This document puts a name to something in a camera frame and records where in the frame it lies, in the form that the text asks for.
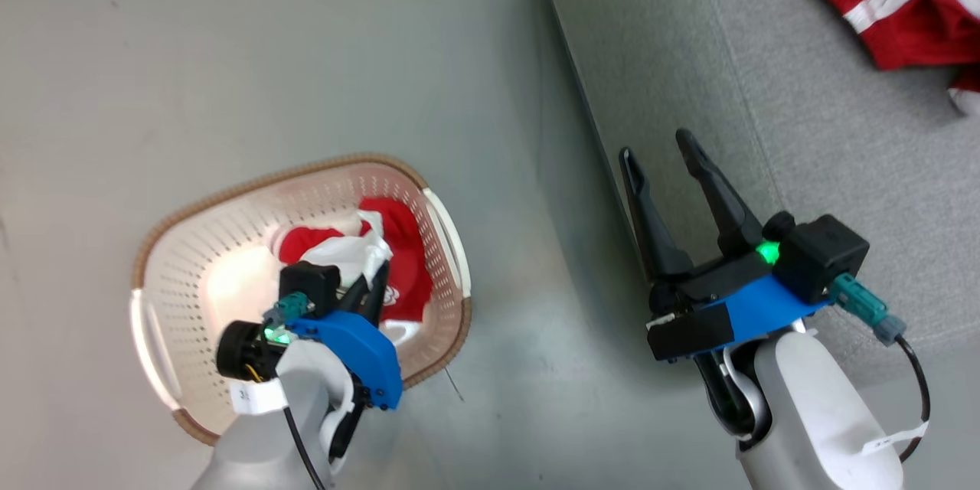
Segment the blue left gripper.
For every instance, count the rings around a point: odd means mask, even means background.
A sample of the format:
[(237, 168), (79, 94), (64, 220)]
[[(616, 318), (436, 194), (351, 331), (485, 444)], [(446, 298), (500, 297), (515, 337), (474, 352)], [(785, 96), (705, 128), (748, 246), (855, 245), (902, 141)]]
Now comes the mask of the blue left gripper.
[[(286, 348), (286, 371), (321, 376), (325, 388), (353, 409), (354, 382), (367, 389), (365, 403), (395, 410), (403, 393), (396, 347), (378, 328), (387, 294), (389, 261), (378, 267), (371, 284), (357, 279), (341, 297), (341, 311), (324, 318), (297, 318), (286, 323), (293, 339)], [(361, 310), (365, 300), (365, 318)]]

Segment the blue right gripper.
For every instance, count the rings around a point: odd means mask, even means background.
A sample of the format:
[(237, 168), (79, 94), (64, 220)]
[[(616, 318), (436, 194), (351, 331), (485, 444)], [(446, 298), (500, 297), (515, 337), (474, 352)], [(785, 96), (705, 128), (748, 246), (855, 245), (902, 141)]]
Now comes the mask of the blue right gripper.
[(756, 252), (763, 226), (724, 173), (701, 148), (693, 132), (679, 129), (675, 140), (686, 169), (700, 184), (717, 226), (722, 256), (697, 268), (675, 245), (650, 194), (650, 183), (632, 149), (619, 152), (624, 191), (643, 268), (652, 287), (647, 342), (655, 360), (710, 353), (748, 342), (808, 318), (829, 305), (802, 301), (776, 277)]

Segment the grey fabric sofa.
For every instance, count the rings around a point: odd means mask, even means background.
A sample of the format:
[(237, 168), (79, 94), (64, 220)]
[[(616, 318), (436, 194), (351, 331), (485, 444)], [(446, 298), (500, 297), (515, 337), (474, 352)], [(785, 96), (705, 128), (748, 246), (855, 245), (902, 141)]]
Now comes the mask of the grey fabric sofa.
[(980, 388), (980, 119), (946, 69), (876, 70), (822, 0), (550, 0), (638, 252), (629, 147), (697, 263), (717, 229), (675, 132), (691, 130), (765, 221), (832, 214), (868, 239), (860, 280), (909, 324), (937, 398)]

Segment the red garment with printed logo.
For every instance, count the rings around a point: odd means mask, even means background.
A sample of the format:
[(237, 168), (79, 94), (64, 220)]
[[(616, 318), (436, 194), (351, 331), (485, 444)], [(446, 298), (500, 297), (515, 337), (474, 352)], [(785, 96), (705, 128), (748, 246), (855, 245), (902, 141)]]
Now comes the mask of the red garment with printed logo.
[(339, 224), (276, 226), (266, 232), (266, 245), (284, 266), (309, 261), (337, 267), (346, 289), (363, 275), (377, 275), (387, 261), (381, 328), (396, 346), (419, 334), (433, 282), (419, 224), (401, 201), (368, 197)]

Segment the beige perforated laundry basket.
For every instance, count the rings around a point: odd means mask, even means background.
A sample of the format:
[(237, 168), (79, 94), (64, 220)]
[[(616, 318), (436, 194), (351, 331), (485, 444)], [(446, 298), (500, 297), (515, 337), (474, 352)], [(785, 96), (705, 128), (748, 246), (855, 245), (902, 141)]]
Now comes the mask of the beige perforated laundry basket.
[(211, 447), (235, 420), (214, 357), (228, 323), (258, 322), (276, 298), (279, 264), (266, 236), (277, 226), (343, 224), (365, 197), (410, 208), (433, 281), (420, 323), (384, 327), (403, 384), (438, 374), (462, 349), (472, 322), (468, 260), (451, 215), (416, 169), (394, 156), (356, 154), (265, 175), (174, 212), (134, 260), (134, 350), (158, 399), (191, 438)]

